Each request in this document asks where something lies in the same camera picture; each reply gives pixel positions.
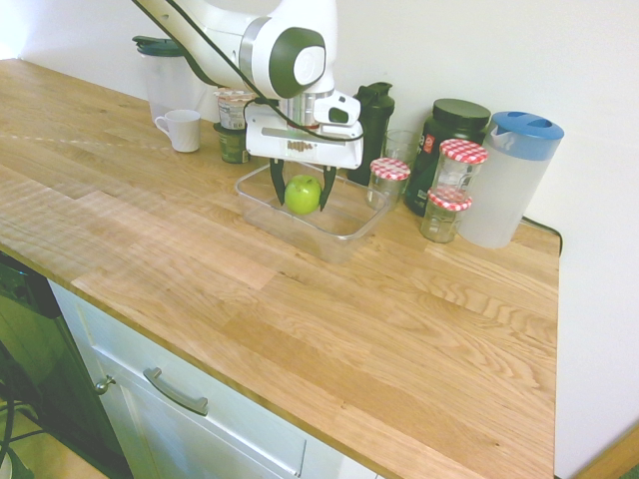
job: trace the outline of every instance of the dishwasher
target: dishwasher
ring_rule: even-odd
[[[77,452],[129,476],[122,449],[49,283],[2,251],[0,341],[3,352],[19,364],[17,374],[12,373],[14,398],[32,405],[42,426]]]

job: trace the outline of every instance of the floor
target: floor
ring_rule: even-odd
[[[4,434],[6,414],[0,415],[0,434]],[[12,437],[40,429],[25,415],[17,412]],[[11,444],[23,464],[38,479],[107,479],[94,466],[50,434],[43,433]]]

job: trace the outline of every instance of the white mug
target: white mug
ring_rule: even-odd
[[[171,140],[176,152],[190,153],[200,147],[200,114],[193,110],[173,110],[156,118],[156,127]]]

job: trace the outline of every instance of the black bottle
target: black bottle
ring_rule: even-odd
[[[363,128],[363,155],[359,168],[348,170],[346,175],[349,180],[360,185],[368,186],[370,162],[381,155],[388,120],[395,110],[395,100],[388,95],[390,87],[392,85],[389,83],[377,82],[359,87],[355,95],[361,103],[359,122]]]

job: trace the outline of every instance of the drawer handle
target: drawer handle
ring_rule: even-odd
[[[182,392],[171,387],[166,382],[160,380],[162,369],[156,367],[155,369],[145,369],[144,376],[149,379],[149,382],[158,389],[162,394],[167,396],[173,402],[180,404],[182,407],[189,409],[190,411],[206,416],[209,412],[209,400],[206,397],[200,399],[192,399]]]

